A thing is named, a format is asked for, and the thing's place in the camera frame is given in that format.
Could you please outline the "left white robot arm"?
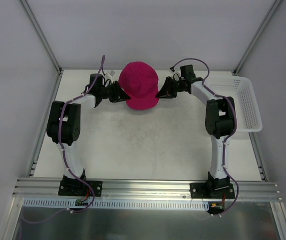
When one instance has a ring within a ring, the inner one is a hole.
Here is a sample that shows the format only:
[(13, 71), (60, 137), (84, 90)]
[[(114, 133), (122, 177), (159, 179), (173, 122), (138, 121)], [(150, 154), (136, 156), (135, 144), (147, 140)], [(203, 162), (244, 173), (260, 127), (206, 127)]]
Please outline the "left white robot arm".
[(117, 81), (109, 74), (92, 73), (89, 84), (79, 96), (66, 102), (53, 101), (46, 127), (46, 134), (56, 144), (64, 165), (58, 194), (68, 197), (100, 197), (102, 181), (87, 180), (85, 168), (76, 149), (81, 134), (81, 110), (96, 108), (102, 100), (111, 103), (130, 100)]

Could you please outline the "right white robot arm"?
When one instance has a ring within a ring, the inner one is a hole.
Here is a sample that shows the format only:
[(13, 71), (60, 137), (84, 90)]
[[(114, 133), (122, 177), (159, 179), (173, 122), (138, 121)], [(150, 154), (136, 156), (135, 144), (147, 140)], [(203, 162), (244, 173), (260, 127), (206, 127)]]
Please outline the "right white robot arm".
[(204, 183), (190, 184), (191, 198), (234, 199), (233, 178), (228, 173), (228, 147), (237, 129), (234, 100), (206, 86), (206, 79), (196, 77), (191, 64), (180, 67), (180, 71), (178, 77), (166, 77), (156, 97), (173, 99), (177, 93), (188, 92), (206, 106), (205, 129), (211, 137), (211, 166)]

